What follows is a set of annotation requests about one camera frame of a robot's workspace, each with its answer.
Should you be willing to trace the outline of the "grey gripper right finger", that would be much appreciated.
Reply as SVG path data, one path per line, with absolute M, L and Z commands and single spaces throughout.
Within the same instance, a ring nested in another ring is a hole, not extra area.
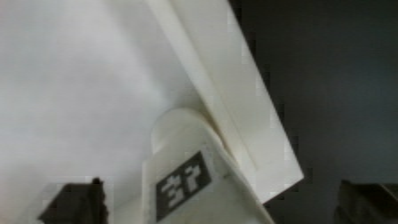
M 398 224 L 398 183 L 341 181 L 334 224 Z

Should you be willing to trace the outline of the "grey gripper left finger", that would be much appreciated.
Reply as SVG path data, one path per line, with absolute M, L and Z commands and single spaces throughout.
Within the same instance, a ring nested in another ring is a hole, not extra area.
M 43 224 L 109 224 L 103 181 L 70 183 L 38 217 Z

